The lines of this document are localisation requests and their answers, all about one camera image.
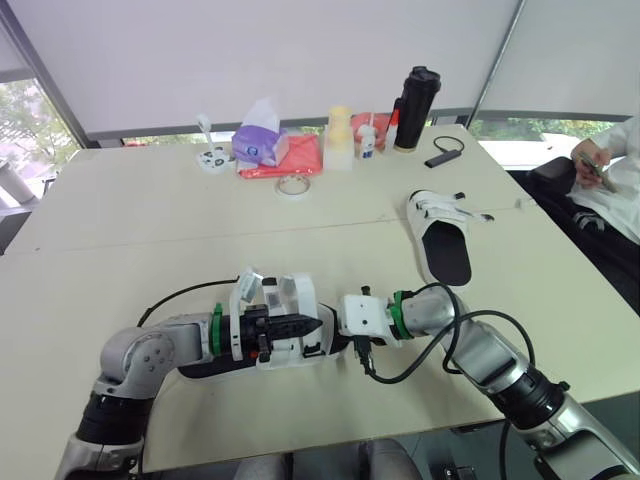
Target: smartphone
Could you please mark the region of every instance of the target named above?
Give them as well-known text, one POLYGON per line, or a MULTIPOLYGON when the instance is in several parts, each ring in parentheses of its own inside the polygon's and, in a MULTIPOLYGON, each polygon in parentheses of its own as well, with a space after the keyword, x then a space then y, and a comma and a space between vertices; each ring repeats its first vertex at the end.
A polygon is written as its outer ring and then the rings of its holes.
POLYGON ((618 189, 613 184, 613 182, 609 180, 609 175, 607 175, 607 172, 602 170, 602 167, 600 165, 594 162, 586 152, 580 152, 578 156, 580 157, 582 163, 589 167, 591 173, 593 173, 596 177, 602 179, 602 185, 604 185, 607 190, 609 190, 611 193, 617 193, 618 189))

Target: small white bottle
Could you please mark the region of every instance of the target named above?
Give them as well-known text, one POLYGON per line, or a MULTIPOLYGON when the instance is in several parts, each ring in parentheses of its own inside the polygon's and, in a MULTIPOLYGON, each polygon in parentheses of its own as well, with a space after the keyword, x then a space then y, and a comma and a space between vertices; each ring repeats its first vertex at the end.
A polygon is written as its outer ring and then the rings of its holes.
POLYGON ((376 129, 371 125, 360 125, 360 128, 358 128, 358 135, 362 136, 358 157, 363 160, 373 158, 373 152, 376 148, 376 129))

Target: toothbrush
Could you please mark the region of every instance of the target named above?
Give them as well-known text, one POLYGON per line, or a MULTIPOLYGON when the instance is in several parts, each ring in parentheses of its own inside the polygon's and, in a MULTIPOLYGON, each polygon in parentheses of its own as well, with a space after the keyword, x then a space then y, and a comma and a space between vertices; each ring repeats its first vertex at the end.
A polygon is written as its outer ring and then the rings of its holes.
POLYGON ((214 147, 213 140, 211 139, 211 120, 209 120, 209 117, 207 117, 204 113, 201 113, 196 118, 198 119, 198 126, 200 127, 200 130, 202 130, 204 136, 207 137, 209 151, 211 152, 211 155, 213 155, 214 147))

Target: white bottle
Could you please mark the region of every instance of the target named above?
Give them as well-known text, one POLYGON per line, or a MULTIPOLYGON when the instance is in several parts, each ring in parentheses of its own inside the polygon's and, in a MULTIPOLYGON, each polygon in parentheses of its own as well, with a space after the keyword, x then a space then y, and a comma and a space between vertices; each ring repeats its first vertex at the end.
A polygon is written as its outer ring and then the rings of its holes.
POLYGON ((362 160, 369 160, 373 158, 373 151, 376 148, 376 129, 371 125, 360 125, 360 128, 358 128, 358 135, 362 136, 358 158, 361 158, 362 160))
POLYGON ((354 160, 351 110, 338 106, 329 110, 329 125, 324 134, 323 168, 351 170, 354 160))

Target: black thermos bottle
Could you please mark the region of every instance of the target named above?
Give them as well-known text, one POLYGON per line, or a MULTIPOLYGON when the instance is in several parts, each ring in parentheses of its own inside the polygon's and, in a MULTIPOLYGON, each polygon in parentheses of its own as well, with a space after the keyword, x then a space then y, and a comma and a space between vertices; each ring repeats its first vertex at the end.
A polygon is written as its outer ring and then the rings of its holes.
POLYGON ((400 98, 400 116, 395 148, 403 152, 415 150, 427 121, 433 98, 440 90, 440 75, 426 67, 413 67, 404 81, 400 98))

